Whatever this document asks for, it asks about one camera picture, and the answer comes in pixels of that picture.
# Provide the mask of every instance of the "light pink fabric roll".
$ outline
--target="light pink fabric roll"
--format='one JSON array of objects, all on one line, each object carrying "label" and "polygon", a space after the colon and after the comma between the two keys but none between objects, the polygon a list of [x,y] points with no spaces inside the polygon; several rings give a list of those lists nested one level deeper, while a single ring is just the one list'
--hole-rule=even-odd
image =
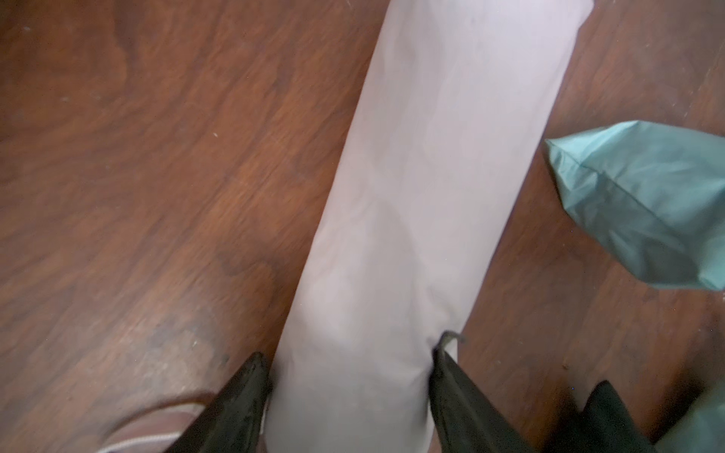
[{"label": "light pink fabric roll", "polygon": [[590,0],[392,0],[279,344],[270,453],[421,453]]}]

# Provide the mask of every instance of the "white fabric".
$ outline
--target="white fabric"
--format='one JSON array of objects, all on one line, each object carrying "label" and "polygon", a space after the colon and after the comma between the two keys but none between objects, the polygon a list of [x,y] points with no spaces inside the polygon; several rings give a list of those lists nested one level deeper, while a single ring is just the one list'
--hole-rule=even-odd
[{"label": "white fabric", "polygon": [[427,451],[590,0],[392,0],[273,364],[270,453]]},{"label": "white fabric", "polygon": [[171,445],[179,437],[181,437],[181,432],[154,434],[152,436],[135,437],[133,439],[126,439],[121,442],[116,442],[115,444],[104,446],[100,450],[96,450],[96,453],[123,452],[123,450],[130,449],[135,446],[148,446],[151,444],[158,444],[161,442],[165,443],[164,446],[162,446],[162,448],[165,448],[166,446]]}]

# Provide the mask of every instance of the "teal fabric bag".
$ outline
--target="teal fabric bag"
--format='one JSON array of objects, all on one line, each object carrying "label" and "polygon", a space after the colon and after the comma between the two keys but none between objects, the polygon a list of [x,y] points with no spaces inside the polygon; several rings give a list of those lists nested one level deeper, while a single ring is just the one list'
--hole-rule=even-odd
[{"label": "teal fabric bag", "polygon": [[725,288],[725,138],[629,121],[546,142],[564,209],[629,272]]},{"label": "teal fabric bag", "polygon": [[660,453],[725,452],[725,381],[698,398],[655,447]]}]

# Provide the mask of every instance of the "wooden floor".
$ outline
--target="wooden floor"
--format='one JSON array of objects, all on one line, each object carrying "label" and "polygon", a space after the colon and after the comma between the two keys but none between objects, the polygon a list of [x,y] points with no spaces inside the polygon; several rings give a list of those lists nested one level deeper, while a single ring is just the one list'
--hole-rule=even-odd
[{"label": "wooden floor", "polygon": [[[386,3],[0,0],[0,450],[89,452],[273,354]],[[724,24],[722,0],[599,0],[545,135],[725,135]],[[599,380],[655,439],[725,372],[724,295],[634,281],[541,152],[465,334],[537,447]]]}]

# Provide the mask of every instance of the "wood grain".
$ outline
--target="wood grain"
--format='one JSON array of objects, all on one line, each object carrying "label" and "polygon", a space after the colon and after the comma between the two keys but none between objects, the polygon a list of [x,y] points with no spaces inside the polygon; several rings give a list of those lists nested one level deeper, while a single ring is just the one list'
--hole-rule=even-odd
[{"label": "wood grain", "polygon": [[[0,0],[0,450],[92,451],[273,354],[386,5]],[[546,135],[725,134],[723,23],[719,0],[599,1]],[[722,373],[725,304],[634,281],[538,153],[465,334],[534,445],[602,378],[657,436]]]}]

